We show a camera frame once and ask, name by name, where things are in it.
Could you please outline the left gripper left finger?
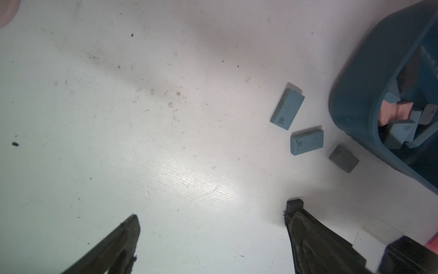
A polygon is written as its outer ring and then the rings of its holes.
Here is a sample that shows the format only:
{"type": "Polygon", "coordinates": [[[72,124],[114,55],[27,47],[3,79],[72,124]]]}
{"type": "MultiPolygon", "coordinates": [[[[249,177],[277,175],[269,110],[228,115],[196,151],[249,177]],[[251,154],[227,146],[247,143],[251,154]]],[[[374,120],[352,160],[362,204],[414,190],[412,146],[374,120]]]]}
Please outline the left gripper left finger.
{"type": "Polygon", "coordinates": [[[132,214],[64,273],[130,274],[139,235],[139,219],[132,214]]]}

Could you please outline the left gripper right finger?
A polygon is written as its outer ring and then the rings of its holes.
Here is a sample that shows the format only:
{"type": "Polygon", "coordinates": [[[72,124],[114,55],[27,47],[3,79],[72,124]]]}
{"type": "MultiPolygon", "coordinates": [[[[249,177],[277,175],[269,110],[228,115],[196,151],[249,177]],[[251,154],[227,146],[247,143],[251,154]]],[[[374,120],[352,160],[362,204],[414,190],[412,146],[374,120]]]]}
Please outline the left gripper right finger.
{"type": "Polygon", "coordinates": [[[365,258],[352,244],[305,210],[285,212],[285,226],[297,274],[368,274],[365,258]]]}

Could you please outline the grey eraser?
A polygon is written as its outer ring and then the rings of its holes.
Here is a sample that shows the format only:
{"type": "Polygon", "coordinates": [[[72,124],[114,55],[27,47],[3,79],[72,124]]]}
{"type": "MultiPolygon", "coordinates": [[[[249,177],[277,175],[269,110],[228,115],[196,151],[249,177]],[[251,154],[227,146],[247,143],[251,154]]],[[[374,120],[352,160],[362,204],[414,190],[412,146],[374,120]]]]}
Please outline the grey eraser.
{"type": "Polygon", "coordinates": [[[348,174],[351,173],[359,163],[359,159],[342,145],[337,145],[329,156],[329,159],[348,174]]]}

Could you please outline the blue eraser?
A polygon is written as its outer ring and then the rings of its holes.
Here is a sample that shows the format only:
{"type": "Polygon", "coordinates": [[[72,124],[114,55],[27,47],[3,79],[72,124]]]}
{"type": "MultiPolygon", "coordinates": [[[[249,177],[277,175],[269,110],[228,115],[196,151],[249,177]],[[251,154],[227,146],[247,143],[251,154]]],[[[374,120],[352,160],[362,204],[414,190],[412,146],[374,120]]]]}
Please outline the blue eraser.
{"type": "Polygon", "coordinates": [[[413,131],[416,123],[408,120],[391,121],[386,128],[383,144],[389,150],[398,150],[407,140],[409,134],[413,131]]]}
{"type": "Polygon", "coordinates": [[[323,147],[324,132],[315,129],[301,134],[294,134],[290,137],[290,151],[297,156],[323,147]]]}
{"type": "Polygon", "coordinates": [[[270,122],[282,129],[289,130],[305,97],[293,90],[285,89],[270,122]]]}

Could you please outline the black eraser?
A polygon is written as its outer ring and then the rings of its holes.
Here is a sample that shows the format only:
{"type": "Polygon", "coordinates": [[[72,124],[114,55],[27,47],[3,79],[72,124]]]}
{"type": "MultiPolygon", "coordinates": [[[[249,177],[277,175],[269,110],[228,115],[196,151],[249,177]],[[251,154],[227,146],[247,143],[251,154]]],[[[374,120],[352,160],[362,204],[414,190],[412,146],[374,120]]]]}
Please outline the black eraser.
{"type": "Polygon", "coordinates": [[[296,212],[303,210],[304,202],[302,199],[291,199],[286,203],[285,213],[288,215],[294,215],[296,212]]]}

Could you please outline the pink eraser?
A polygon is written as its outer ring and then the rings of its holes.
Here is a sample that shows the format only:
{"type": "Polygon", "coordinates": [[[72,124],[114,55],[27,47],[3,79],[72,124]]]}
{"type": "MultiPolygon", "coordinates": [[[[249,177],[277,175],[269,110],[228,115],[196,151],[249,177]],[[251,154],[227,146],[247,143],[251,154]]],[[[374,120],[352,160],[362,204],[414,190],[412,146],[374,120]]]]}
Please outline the pink eraser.
{"type": "Polygon", "coordinates": [[[396,120],[408,120],[411,110],[413,108],[414,103],[413,102],[398,102],[396,104],[396,113],[395,113],[395,119],[396,120]]]}
{"type": "Polygon", "coordinates": [[[382,101],[379,111],[378,126],[386,126],[389,122],[396,119],[397,103],[382,101]]]}

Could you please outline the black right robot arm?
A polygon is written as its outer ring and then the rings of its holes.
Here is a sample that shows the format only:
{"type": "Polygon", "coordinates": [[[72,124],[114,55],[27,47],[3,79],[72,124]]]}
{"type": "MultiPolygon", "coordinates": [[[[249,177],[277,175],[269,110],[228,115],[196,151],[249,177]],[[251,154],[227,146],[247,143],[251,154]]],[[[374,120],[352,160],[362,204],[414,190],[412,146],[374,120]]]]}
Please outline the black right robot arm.
{"type": "Polygon", "coordinates": [[[436,274],[438,255],[381,220],[365,224],[352,245],[373,274],[436,274]]]}

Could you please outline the teal plastic storage box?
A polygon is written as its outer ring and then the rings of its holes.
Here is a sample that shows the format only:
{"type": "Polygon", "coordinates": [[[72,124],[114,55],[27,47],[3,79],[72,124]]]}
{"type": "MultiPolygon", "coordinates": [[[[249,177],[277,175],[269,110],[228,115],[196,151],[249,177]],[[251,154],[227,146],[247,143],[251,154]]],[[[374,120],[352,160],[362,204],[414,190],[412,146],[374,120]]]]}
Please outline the teal plastic storage box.
{"type": "Polygon", "coordinates": [[[397,83],[401,98],[417,108],[438,102],[438,3],[420,1],[381,20],[364,39],[334,85],[334,124],[395,170],[438,191],[438,136],[419,147],[386,148],[378,116],[397,83]]]}

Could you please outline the pink pen holder cup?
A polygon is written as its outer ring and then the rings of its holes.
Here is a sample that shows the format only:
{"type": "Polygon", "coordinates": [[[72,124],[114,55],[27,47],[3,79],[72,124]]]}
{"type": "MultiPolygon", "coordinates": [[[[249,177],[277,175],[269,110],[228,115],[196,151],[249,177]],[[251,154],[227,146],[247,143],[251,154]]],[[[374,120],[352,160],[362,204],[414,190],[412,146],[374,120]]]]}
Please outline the pink pen holder cup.
{"type": "Polygon", "coordinates": [[[20,4],[21,0],[0,0],[0,28],[13,20],[20,4]]]}

